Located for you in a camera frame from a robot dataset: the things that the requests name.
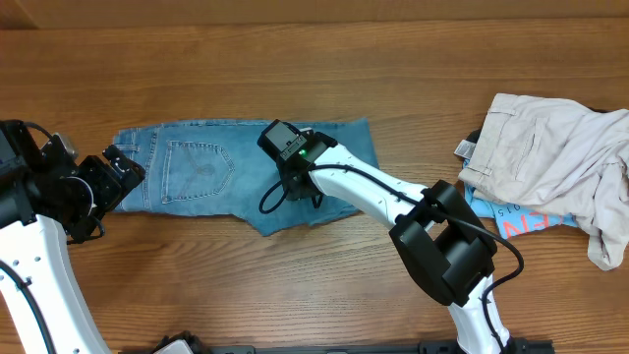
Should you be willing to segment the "light blue denim jeans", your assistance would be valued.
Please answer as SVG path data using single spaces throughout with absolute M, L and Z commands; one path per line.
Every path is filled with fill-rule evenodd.
M 302 224 L 316 225 L 357 213 L 335 198 L 285 202 L 275 162 L 257 145 L 266 120 L 209 119 L 161 123 L 120 131 L 114 145 L 143 167 L 145 178 L 117 207 L 180 216 L 233 215 L 263 236 Z

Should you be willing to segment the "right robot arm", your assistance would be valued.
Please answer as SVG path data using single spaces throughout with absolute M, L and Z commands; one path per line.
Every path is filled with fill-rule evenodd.
M 326 134 L 279 120 L 258 146 L 276 163 L 283 201 L 342 200 L 381 223 L 414 282 L 447 307 L 463 353 L 513 353 L 492 291 L 493 256 L 501 238 L 487 231 L 456 188 L 428 188 L 373 167 Z

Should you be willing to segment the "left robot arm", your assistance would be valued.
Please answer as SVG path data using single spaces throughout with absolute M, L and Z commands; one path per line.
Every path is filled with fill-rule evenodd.
M 69 248 L 102 237 L 145 172 L 115 146 L 77 162 L 59 134 L 38 146 L 35 127 L 1 124 L 1 294 L 26 352 L 106 353 Z

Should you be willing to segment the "blue printed t-shirt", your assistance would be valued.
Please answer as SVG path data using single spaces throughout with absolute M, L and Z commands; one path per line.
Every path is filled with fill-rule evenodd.
M 475 197 L 475 192 L 476 189 L 473 186 L 464 183 L 464 198 L 468 205 L 477 217 L 493 219 L 503 239 L 545 230 L 553 226 L 578 226 L 571 214 L 544 214 L 514 204 L 498 204 Z

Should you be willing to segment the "beige cotton trousers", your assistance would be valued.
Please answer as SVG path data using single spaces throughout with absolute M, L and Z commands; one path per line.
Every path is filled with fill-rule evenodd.
M 483 197 L 570 214 L 588 257 L 619 267 L 628 245 L 628 112 L 574 100 L 497 94 L 459 178 Z

